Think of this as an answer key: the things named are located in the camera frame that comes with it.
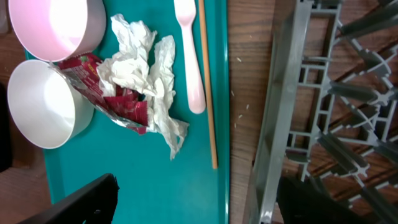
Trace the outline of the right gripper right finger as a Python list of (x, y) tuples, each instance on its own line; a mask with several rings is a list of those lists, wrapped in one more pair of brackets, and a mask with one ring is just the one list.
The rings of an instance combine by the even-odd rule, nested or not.
[(277, 203), (285, 224), (366, 224), (356, 213), (309, 186), (281, 177)]

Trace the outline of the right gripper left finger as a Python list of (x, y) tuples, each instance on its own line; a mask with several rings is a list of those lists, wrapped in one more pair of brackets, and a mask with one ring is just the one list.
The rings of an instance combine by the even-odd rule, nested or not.
[(119, 185), (107, 173), (20, 224), (111, 224), (118, 204)]

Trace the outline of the silver red snack wrapper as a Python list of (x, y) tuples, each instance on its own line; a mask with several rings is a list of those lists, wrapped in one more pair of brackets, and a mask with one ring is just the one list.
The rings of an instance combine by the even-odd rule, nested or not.
[(85, 53), (57, 64), (51, 63), (50, 68), (114, 123), (138, 134), (145, 134), (148, 126), (147, 103), (137, 91), (118, 85), (114, 96), (105, 96), (96, 71), (101, 62), (93, 53)]

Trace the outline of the white bowl with rice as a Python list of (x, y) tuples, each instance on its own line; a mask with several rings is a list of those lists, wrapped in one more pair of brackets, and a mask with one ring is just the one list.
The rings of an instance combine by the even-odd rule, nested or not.
[(88, 127), (92, 104), (40, 60), (26, 60), (7, 87), (11, 116), (22, 135), (43, 149), (55, 149)]

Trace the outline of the white tissue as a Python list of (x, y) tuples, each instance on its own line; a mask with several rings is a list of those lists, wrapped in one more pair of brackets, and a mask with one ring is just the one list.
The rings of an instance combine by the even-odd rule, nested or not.
[(146, 130), (163, 135), (174, 159), (188, 134), (189, 124), (169, 115), (176, 91), (175, 41), (172, 35), (155, 43), (157, 32), (143, 21), (128, 23), (122, 14), (111, 17), (111, 29), (119, 43), (119, 52), (96, 68), (103, 96), (115, 96), (116, 87), (135, 90), (148, 103)]

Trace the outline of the white bowl with few peanuts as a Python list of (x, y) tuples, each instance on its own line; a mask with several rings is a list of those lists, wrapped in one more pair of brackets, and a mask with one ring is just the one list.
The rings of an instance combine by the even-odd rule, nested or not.
[(19, 42), (44, 61), (94, 51), (106, 29), (102, 0), (10, 0), (9, 15)]

